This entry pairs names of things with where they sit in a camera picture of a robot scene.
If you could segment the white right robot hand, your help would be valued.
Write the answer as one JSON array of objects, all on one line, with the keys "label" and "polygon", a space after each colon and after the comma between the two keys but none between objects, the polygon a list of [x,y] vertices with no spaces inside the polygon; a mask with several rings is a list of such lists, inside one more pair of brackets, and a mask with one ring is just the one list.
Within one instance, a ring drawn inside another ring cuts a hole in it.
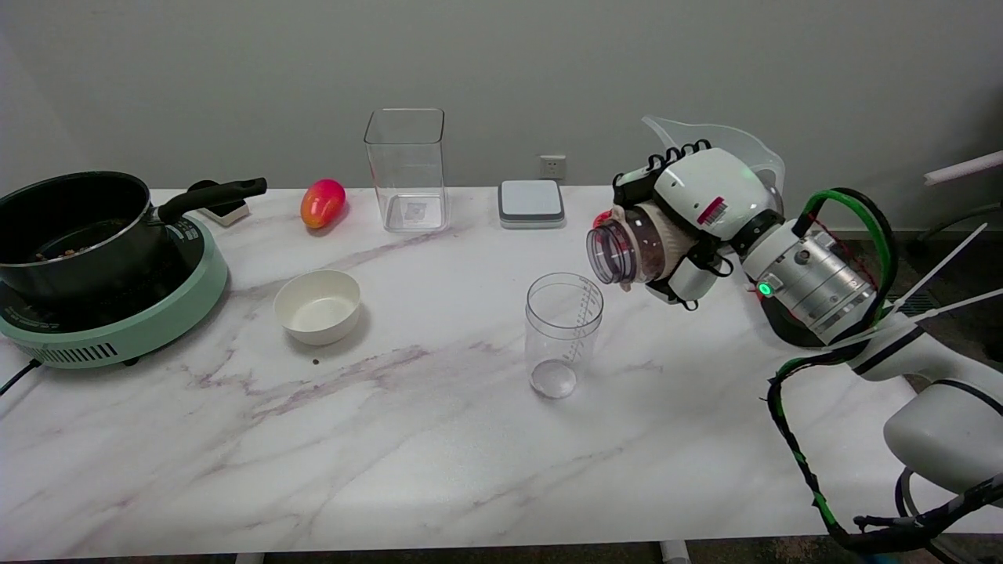
[{"label": "white right robot hand", "polygon": [[643,285],[695,310],[716,280],[784,221],[777,195],[740,158],[709,140],[652,154],[616,175],[613,206],[595,218],[586,246],[603,284]]}]

